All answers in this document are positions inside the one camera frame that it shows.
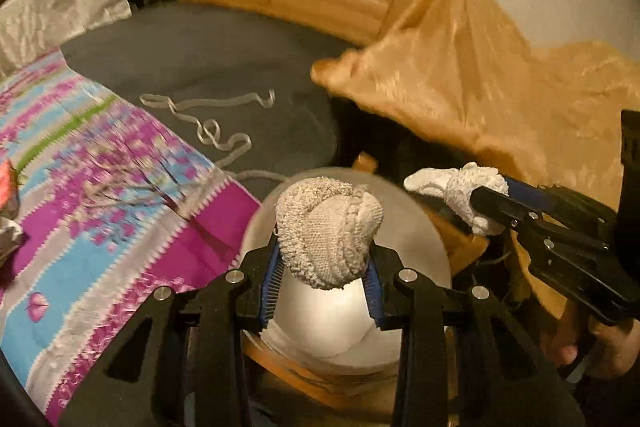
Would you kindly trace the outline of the person's right hand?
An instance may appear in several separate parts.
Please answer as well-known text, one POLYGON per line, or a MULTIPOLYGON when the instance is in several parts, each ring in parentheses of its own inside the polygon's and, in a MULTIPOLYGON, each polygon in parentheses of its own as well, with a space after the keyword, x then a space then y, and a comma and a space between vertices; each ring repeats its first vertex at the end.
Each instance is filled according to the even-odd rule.
POLYGON ((594 339, 587 374, 610 381, 625 375, 639 355, 639 322, 625 320, 614 326, 585 317, 567 303, 555 334, 544 346, 544 354, 556 366, 573 363, 578 355, 578 340, 586 334, 594 339))

